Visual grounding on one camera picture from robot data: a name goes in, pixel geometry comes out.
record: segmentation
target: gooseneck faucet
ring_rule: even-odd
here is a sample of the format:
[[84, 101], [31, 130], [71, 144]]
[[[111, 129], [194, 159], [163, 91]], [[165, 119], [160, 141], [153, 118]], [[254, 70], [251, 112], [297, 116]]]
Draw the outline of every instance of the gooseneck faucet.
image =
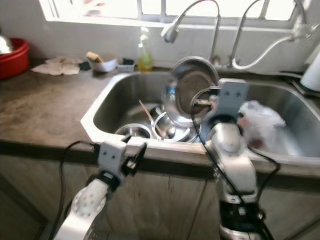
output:
[[237, 61], [236, 61], [236, 52], [239, 46], [239, 42], [240, 42], [240, 37], [242, 34], [242, 30], [244, 28], [246, 19], [247, 19], [247, 13], [248, 11], [251, 9], [251, 7], [253, 5], [255, 5], [257, 2], [259, 2], [261, 0], [256, 0], [254, 1], [244, 12], [241, 20], [240, 20], [240, 24], [238, 27], [238, 31], [235, 37], [235, 41], [234, 41], [234, 45], [232, 48], [232, 53], [229, 57], [229, 63], [227, 64], [228, 67], [231, 68], [235, 68], [237, 70], [246, 70], [249, 69], [253, 66], [255, 66], [257, 63], [259, 63], [275, 46], [279, 45], [280, 43], [284, 43], [284, 42], [288, 42], [288, 41], [294, 41], [298, 38], [308, 38], [310, 36], [310, 32], [314, 31], [315, 28], [311, 28], [310, 25], [308, 25], [307, 23], [307, 17], [306, 17], [306, 12], [304, 9], [303, 4], [301, 3], [301, 1], [299, 0], [294, 0], [296, 7], [299, 10], [299, 14], [302, 17], [302, 23], [298, 24], [297, 27], [295, 27], [293, 29], [293, 34], [290, 36], [285, 36], [282, 37], [280, 39], [278, 39], [277, 41], [273, 42], [271, 45], [269, 45], [267, 47], [267, 49], [256, 59], [254, 60], [252, 63], [247, 64], [247, 65], [238, 65]]
[[198, 3], [201, 3], [204, 1], [211, 1], [211, 2], [215, 3], [215, 5], [217, 7], [217, 16], [216, 16], [217, 20], [216, 20], [216, 25], [215, 25], [215, 30], [214, 30], [214, 37], [213, 37], [211, 53], [209, 56], [209, 61], [212, 62], [213, 57], [214, 57], [214, 53], [215, 53], [215, 49], [216, 49], [216, 45], [217, 45], [219, 26], [220, 26], [220, 20], [221, 20], [220, 8], [219, 8], [218, 3], [215, 0], [198, 0], [198, 1], [193, 2], [179, 16], [177, 16], [172, 23], [167, 24], [163, 28], [160, 35], [164, 38], [165, 42], [173, 44], [178, 36], [178, 32], [179, 32], [178, 27], [179, 27], [182, 19], [185, 17], [187, 11], [189, 9], [191, 9], [193, 6], [197, 5]]

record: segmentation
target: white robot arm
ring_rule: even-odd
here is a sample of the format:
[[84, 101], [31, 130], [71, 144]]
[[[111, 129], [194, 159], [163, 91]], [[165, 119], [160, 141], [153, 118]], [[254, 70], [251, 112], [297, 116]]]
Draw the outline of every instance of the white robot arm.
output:
[[[218, 178], [220, 239], [272, 240], [263, 223], [265, 213], [259, 208], [256, 170], [248, 157], [242, 129], [237, 125], [248, 84], [241, 79], [221, 79], [218, 85], [200, 91], [191, 107], [214, 106], [205, 116], [196, 119], [206, 122], [211, 129], [210, 141], [204, 147]], [[195, 116], [192, 120], [199, 124]]]
[[144, 143], [134, 157], [125, 157], [130, 138], [123, 141], [103, 142], [98, 153], [100, 173], [88, 186], [81, 189], [70, 206], [69, 214], [58, 230], [54, 240], [90, 240], [100, 221], [103, 209], [127, 175], [135, 175], [147, 145]]

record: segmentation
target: cabinet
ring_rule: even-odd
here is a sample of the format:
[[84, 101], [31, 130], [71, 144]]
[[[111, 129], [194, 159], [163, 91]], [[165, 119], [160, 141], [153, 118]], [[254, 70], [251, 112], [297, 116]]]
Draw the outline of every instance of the cabinet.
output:
[[[98, 169], [66, 163], [64, 171], [67, 205]], [[60, 197], [58, 163], [2, 156], [0, 174], [50, 222], [54, 220]], [[267, 188], [261, 197], [266, 224], [276, 240], [283, 240], [320, 216], [319, 202], [320, 193], [276, 188]], [[216, 240], [218, 211], [216, 184], [212, 181], [137, 173], [129, 176], [109, 201], [99, 229], [150, 240]], [[317, 240], [317, 234], [313, 234], [317, 231], [315, 228], [308, 240]]]
[[0, 176], [0, 239], [37, 240], [46, 223], [30, 202]]

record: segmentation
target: stainless steel sink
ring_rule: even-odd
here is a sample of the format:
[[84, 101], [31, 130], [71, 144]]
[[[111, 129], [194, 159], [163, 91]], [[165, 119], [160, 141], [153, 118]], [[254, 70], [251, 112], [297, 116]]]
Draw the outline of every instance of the stainless steel sink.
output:
[[[140, 123], [150, 128], [150, 122], [139, 105], [142, 100], [147, 108], [161, 104], [167, 72], [119, 74], [113, 77], [101, 92], [81, 124], [95, 142], [120, 140], [123, 136], [114, 134], [121, 126]], [[320, 164], [320, 112], [312, 101], [304, 99], [284, 82], [248, 80], [248, 100], [277, 111], [286, 122], [278, 129], [276, 147], [266, 149], [267, 154], [280, 162]], [[142, 142], [148, 143], [147, 157], [155, 159], [188, 158], [204, 160], [205, 152], [200, 143], [165, 143], [156, 139], [134, 137], [129, 145], [134, 149]], [[259, 157], [250, 154], [250, 158]]]

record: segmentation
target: white plastic bag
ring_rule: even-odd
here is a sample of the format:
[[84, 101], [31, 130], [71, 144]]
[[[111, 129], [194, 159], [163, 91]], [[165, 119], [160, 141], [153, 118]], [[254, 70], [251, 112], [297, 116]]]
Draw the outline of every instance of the white plastic bag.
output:
[[261, 105], [258, 101], [247, 101], [240, 112], [244, 117], [239, 124], [244, 128], [244, 137], [254, 148], [273, 149], [277, 138], [277, 127], [284, 127], [286, 122], [273, 109]]

